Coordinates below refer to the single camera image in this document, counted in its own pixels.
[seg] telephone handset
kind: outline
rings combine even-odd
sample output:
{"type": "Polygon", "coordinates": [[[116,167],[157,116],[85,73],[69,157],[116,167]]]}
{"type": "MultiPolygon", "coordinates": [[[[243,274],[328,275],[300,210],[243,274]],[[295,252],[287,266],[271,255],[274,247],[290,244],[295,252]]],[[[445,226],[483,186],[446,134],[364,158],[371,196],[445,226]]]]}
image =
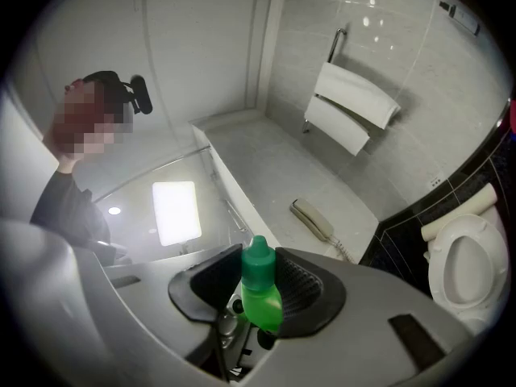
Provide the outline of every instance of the telephone handset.
{"type": "Polygon", "coordinates": [[[353,263],[353,259],[347,253],[344,246],[333,236],[333,226],[323,215],[316,210],[305,199],[298,198],[290,205],[290,210],[317,236],[321,241],[328,242],[334,246],[340,255],[348,262],[353,263]]]}

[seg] white towel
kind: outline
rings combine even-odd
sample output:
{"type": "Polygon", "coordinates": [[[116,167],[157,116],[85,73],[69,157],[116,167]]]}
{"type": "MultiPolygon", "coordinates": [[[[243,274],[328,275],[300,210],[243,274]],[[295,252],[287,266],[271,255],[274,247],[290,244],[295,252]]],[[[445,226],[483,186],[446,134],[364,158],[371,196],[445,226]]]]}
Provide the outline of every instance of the white towel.
{"type": "Polygon", "coordinates": [[[305,119],[326,132],[354,156],[369,140],[368,132],[355,119],[315,96],[306,109],[305,119]]]}
{"type": "Polygon", "coordinates": [[[388,94],[367,79],[330,63],[322,65],[315,93],[359,114],[382,129],[400,109],[388,94]]]}

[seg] electrical outlet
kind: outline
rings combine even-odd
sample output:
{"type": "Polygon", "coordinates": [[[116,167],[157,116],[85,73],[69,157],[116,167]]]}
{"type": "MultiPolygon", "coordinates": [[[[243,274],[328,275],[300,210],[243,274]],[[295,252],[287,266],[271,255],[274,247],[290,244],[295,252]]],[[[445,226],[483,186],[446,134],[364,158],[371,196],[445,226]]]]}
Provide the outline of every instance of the electrical outlet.
{"type": "Polygon", "coordinates": [[[444,173],[439,172],[435,177],[430,179],[427,182],[427,188],[428,190],[433,190],[437,188],[439,185],[441,185],[445,181],[444,173]]]}

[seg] red object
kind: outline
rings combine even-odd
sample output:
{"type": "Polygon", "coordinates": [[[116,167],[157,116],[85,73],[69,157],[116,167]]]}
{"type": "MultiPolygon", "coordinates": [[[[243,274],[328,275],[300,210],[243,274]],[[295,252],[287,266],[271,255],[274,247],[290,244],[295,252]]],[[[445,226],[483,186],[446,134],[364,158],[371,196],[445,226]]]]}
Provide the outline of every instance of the red object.
{"type": "Polygon", "coordinates": [[[510,101],[510,130],[516,133],[516,101],[510,101]]]}

